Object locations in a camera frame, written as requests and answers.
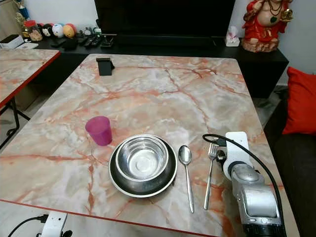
table leg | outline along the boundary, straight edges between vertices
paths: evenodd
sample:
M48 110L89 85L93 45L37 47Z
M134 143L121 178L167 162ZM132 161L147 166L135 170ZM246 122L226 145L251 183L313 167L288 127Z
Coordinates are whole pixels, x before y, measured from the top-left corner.
M7 109L11 107L13 110L13 114L14 114L14 120L15 120L15 128L12 128L10 130L8 130L8 132L6 133L7 138L5 139L4 142L2 142L2 144L0 145L0 149L10 140L10 138L16 133L16 131L20 128L20 122L19 122L19 118L18 118L18 110L16 109L16 104L15 104L15 99L14 97L11 99L11 101L8 103L8 105L6 105L1 111L0 111L0 115L3 114L3 112Z
M26 120L30 120L31 118L28 117L27 115L25 115L24 113L22 113L21 111L19 111L18 109L16 109L17 113L22 116L23 118L25 118Z

black cabinet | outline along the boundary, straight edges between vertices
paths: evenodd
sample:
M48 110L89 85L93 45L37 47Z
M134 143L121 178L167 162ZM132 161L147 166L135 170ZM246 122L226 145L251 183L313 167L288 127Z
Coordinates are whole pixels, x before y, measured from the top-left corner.
M89 48L77 46L75 50L61 51L61 56L52 63L52 73L62 70L65 80L68 75L91 53L107 54L135 54L135 55L159 55L159 56L183 56L183 57L212 57L212 58L235 58L237 59L243 77L252 97L267 98L273 91L277 81L285 70L288 60L279 51L271 53L253 53L240 47L226 47L223 38L214 39L216 46L210 47L170 47L150 45L126 45L114 44L111 48ZM38 42L38 49L56 49L51 47L51 39Z

white box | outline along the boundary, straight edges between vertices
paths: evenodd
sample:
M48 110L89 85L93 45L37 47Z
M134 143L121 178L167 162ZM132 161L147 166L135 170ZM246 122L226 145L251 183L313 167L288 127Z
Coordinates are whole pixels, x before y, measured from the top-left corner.
M38 45L39 45L38 43L24 43L16 48L32 49L32 48L36 48Z
M0 41L1 48L16 48L17 46L23 44L23 38L19 35L10 35L7 38Z

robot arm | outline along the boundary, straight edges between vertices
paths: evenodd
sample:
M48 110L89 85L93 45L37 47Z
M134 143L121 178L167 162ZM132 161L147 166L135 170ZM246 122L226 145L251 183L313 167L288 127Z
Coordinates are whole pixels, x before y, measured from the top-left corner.
M248 149L245 132L228 132L226 137ZM244 232L248 237L283 237L283 225L271 188L265 185L264 177L254 170L249 154L230 142L225 142L225 145L227 155L223 171L232 181Z

fork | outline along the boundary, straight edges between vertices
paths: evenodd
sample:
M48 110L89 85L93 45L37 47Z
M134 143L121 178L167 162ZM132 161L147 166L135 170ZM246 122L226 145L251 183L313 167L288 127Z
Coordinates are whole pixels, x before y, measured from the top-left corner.
M212 167L213 167L213 160L216 158L217 156L217 148L218 145L211 143L209 145L209 149L208 149L208 158L210 158L211 160L211 165L209 167L209 173L208 173L208 178L207 178L207 186L206 186L206 193L205 193L205 200L204 200L204 209L207 210L208 209L208 199L209 199L209 195L210 195L210 191L211 191L211 177L212 177Z

